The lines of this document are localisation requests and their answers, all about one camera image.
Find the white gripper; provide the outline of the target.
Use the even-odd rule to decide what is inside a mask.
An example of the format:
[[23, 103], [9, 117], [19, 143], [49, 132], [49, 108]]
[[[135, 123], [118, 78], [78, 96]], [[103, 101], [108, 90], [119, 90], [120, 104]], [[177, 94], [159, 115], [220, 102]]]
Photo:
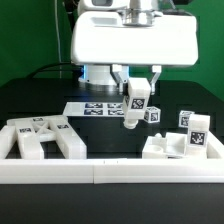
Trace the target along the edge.
[[193, 16], [163, 15], [151, 27], [128, 27], [116, 12], [89, 11], [79, 16], [72, 36], [71, 60], [111, 65], [118, 92], [125, 94], [129, 67], [153, 65], [151, 94], [162, 66], [191, 66], [198, 59], [197, 21]]

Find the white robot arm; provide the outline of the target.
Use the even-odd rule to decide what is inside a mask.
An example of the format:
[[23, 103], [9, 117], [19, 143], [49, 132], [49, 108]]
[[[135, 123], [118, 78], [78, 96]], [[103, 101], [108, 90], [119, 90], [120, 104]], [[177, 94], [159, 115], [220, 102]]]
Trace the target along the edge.
[[164, 67], [198, 59], [197, 20], [179, 0], [79, 0], [71, 62], [83, 67], [81, 85], [122, 92], [129, 68], [148, 66], [155, 83]]

